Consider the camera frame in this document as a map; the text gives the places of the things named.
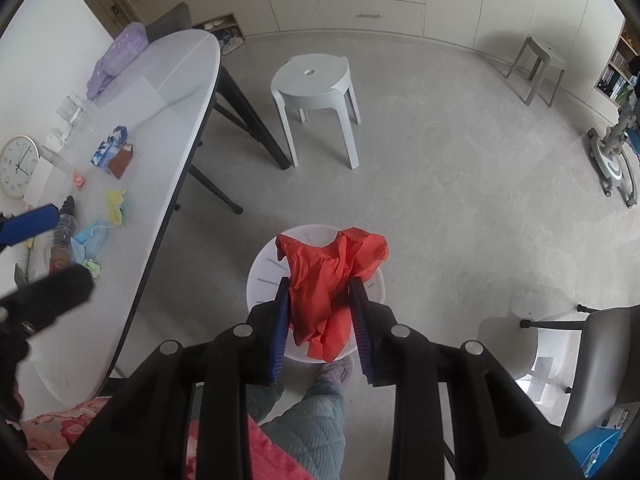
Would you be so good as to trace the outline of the white box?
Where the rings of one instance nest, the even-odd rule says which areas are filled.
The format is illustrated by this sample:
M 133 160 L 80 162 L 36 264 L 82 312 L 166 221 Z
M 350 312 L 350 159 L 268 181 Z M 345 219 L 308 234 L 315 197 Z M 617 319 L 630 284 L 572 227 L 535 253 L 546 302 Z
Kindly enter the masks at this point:
M 70 133 L 58 128 L 51 128 L 43 143 L 43 147 L 53 154 L 60 154 Z

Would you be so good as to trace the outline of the white oval table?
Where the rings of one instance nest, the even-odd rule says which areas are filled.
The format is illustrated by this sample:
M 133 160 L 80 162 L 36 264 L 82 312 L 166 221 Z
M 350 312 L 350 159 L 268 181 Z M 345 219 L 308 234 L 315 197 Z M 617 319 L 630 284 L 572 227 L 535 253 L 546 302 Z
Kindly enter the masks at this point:
M 124 220 L 96 257 L 101 274 L 88 302 L 30 341 L 29 363 L 65 406 L 90 399 L 117 361 L 160 242 L 188 172 L 218 79 L 220 47 L 198 29 L 150 44 L 87 106 L 88 130 L 73 136 L 63 166 L 85 179 L 76 197 L 79 225 L 107 217 L 106 192 L 126 191 Z M 134 157 L 120 179 L 91 157 L 117 126 L 128 129 Z

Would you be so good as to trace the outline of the quilted grey trouser leg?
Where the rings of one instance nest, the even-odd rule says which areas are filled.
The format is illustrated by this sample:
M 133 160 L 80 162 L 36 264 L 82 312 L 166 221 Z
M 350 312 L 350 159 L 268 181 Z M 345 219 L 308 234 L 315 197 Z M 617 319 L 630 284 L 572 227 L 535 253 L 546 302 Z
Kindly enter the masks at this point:
M 299 402 L 267 420 L 283 386 L 246 387 L 250 460 L 255 479 L 337 479 L 345 457 L 344 390 L 352 358 L 323 364 Z

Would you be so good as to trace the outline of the round wall clock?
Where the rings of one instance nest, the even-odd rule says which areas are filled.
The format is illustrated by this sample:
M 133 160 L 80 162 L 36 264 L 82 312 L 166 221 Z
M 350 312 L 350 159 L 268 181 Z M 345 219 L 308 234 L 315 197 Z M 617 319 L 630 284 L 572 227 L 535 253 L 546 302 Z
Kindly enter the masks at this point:
M 1 149 L 1 191 L 21 200 L 27 191 L 40 154 L 30 136 L 14 136 Z

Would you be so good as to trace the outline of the fan base stand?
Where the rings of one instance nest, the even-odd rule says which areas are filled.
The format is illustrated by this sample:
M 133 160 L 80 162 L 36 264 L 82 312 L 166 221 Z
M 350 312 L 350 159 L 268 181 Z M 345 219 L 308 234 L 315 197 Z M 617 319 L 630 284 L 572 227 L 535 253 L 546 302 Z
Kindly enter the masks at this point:
M 589 156 L 603 178 L 605 196 L 610 197 L 617 188 L 628 208 L 638 206 L 639 187 L 625 146 L 639 157 L 639 83 L 632 87 L 626 102 L 618 109 L 618 121 L 604 136 L 599 136 L 593 128 L 587 134 Z

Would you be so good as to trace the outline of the pink crumpled paper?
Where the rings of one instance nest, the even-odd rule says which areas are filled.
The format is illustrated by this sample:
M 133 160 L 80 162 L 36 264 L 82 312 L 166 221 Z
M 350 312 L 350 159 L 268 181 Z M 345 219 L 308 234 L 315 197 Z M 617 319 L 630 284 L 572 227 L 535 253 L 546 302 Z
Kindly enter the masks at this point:
M 72 181 L 73 185 L 75 185 L 75 188 L 78 188 L 78 190 L 80 190 L 85 183 L 84 177 L 77 170 L 72 174 Z

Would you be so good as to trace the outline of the red plastic bag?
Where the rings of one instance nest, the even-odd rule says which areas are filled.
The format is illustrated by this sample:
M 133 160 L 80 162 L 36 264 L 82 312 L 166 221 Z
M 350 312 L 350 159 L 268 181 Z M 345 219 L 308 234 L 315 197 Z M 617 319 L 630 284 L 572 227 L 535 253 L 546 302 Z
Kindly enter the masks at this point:
M 331 363 L 348 344 L 352 317 L 348 282 L 374 277 L 390 255 L 380 234 L 351 228 L 305 226 L 276 237 L 277 256 L 290 269 L 290 327 L 309 359 Z

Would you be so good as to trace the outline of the white trash bin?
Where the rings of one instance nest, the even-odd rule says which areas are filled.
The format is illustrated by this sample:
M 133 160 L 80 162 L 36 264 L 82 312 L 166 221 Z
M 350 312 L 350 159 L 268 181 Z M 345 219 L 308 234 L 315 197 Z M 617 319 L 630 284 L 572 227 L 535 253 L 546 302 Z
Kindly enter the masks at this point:
M 348 281 L 361 278 L 368 298 L 382 304 L 381 266 L 389 255 L 380 234 L 324 224 L 296 226 L 258 252 L 248 271 L 247 307 L 273 300 L 280 281 L 287 278 L 291 321 L 284 355 L 314 364 L 339 360 L 356 350 Z

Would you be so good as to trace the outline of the brown snack wrapper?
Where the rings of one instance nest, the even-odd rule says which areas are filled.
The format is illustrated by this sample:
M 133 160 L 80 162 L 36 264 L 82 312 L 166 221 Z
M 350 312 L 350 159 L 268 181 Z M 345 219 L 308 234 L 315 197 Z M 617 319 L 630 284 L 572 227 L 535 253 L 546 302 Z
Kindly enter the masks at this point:
M 130 143 L 124 144 L 108 162 L 108 171 L 113 177 L 120 179 L 126 172 L 133 157 L 134 146 Z

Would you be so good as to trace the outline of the clear plastic bottle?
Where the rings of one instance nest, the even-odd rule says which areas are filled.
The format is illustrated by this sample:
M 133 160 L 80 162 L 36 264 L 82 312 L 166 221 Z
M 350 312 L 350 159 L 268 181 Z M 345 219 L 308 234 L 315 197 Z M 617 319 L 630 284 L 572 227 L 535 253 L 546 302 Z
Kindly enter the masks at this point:
M 53 230 L 49 257 L 49 273 L 66 269 L 73 263 L 72 238 L 77 230 L 76 204 L 67 196 L 60 210 L 58 225 Z

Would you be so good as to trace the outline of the green crumpled paper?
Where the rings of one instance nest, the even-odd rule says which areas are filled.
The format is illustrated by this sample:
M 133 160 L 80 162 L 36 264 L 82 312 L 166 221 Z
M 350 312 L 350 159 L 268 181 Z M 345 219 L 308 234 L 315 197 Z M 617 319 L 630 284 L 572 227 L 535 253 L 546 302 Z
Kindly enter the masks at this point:
M 97 263 L 96 261 L 92 260 L 92 259 L 85 259 L 81 265 L 86 268 L 92 278 L 94 280 L 97 280 L 101 274 L 101 266 L 99 265 L 99 263 Z

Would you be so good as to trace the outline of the grey stool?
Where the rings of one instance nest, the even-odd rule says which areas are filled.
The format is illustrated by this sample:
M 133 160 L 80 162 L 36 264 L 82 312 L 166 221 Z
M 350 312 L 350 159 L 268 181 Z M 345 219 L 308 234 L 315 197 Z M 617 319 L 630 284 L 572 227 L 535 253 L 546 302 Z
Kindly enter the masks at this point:
M 548 107 L 552 107 L 556 94 L 558 93 L 559 88 L 561 88 L 561 84 L 566 73 L 567 60 L 560 51 L 555 46 L 552 46 L 552 44 L 549 44 L 548 41 L 528 35 L 525 38 L 521 49 L 518 51 L 518 55 L 504 75 L 504 78 L 508 79 L 513 74 L 514 70 L 518 67 L 518 62 L 521 61 L 526 50 L 531 50 L 536 56 L 536 60 L 528 75 L 530 89 L 524 103 L 527 106 L 532 104 L 534 97 L 538 94 L 538 91 L 544 82 L 544 78 L 546 78 L 548 70 L 550 70 L 550 68 L 555 68 L 559 71 L 559 75 L 558 78 L 556 78 L 548 101 Z

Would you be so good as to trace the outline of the clear glass container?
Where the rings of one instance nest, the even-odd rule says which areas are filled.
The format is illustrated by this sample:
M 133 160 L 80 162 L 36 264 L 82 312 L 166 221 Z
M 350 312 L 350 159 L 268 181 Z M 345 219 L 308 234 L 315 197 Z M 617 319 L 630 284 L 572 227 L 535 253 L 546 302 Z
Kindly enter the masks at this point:
M 58 107 L 60 116 L 70 128 L 85 128 L 89 119 L 86 110 L 86 103 L 74 92 L 70 92 Z

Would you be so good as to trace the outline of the grey office chair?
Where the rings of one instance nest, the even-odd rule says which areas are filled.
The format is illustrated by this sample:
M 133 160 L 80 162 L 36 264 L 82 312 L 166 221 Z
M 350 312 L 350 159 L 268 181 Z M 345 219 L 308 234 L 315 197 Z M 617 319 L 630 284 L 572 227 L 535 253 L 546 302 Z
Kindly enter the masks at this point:
M 560 437 L 570 442 L 602 422 L 611 408 L 639 401 L 639 308 L 577 307 L 582 321 L 521 320 L 521 328 L 577 330 L 576 372 Z

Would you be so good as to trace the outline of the blue snack wrapper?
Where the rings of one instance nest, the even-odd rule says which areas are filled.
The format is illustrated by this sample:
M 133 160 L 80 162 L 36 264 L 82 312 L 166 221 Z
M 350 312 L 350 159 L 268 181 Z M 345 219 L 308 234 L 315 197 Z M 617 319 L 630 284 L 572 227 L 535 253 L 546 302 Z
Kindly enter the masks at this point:
M 107 170 L 108 163 L 119 153 L 128 140 L 128 129 L 117 126 L 112 133 L 100 143 L 91 157 L 91 163 L 96 168 Z

